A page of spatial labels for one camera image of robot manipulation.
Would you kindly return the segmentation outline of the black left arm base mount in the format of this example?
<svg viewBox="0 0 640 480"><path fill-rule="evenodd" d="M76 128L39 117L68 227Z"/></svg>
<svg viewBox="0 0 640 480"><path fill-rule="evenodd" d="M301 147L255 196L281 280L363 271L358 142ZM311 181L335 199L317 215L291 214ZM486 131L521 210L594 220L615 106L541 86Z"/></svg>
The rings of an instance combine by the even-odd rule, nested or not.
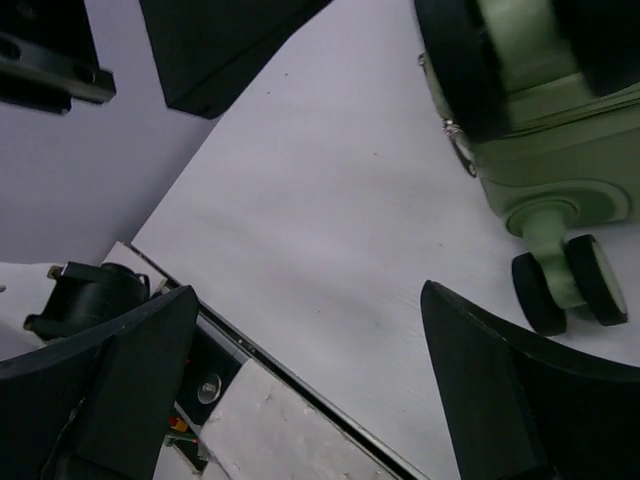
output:
<svg viewBox="0 0 640 480"><path fill-rule="evenodd" d="M26 330L45 342L97 326L161 295L147 274L112 262L54 265L47 277L55 286L44 309L24 322ZM197 474L210 465L198 434L240 366L238 353L225 349L202 326L195 328L176 405L169 415L171 436L166 445L179 452Z"/></svg>

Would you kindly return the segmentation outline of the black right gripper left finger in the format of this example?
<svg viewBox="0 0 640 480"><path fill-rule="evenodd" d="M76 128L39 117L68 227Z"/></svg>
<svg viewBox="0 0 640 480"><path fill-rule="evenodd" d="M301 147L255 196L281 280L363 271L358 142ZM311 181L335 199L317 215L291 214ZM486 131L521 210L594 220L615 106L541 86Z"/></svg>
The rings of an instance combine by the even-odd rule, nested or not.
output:
<svg viewBox="0 0 640 480"><path fill-rule="evenodd" d="M198 310L179 287L2 361L2 478L152 478Z"/></svg>

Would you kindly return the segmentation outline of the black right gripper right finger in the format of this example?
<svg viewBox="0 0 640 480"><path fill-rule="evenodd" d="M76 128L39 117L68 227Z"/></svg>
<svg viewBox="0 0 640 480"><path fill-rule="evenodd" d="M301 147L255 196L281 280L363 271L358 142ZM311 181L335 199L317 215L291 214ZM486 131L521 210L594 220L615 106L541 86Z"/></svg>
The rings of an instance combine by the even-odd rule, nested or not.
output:
<svg viewBox="0 0 640 480"><path fill-rule="evenodd" d="M639 370L428 281L421 313L463 479L636 479Z"/></svg>

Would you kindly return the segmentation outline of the green hard-shell suitcase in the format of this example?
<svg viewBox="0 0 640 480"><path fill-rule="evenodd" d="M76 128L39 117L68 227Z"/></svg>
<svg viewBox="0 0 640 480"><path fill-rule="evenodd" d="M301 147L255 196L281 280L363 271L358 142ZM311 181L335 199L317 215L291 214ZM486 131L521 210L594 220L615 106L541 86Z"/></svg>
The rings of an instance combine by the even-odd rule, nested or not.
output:
<svg viewBox="0 0 640 480"><path fill-rule="evenodd" d="M639 215L635 1L418 1L420 58L442 127L526 252L511 276L533 330L628 308L589 230Z"/></svg>

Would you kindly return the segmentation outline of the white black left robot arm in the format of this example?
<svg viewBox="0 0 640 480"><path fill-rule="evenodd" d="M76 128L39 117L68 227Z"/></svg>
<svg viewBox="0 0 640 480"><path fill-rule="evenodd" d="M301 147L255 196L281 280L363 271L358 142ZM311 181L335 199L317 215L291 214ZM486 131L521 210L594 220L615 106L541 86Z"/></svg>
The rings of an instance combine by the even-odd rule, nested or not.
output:
<svg viewBox="0 0 640 480"><path fill-rule="evenodd" d="M220 117L326 5L141 2L166 106L203 119ZM75 100L103 105L116 93L113 73L100 64L85 2L2 2L2 102L64 115Z"/></svg>

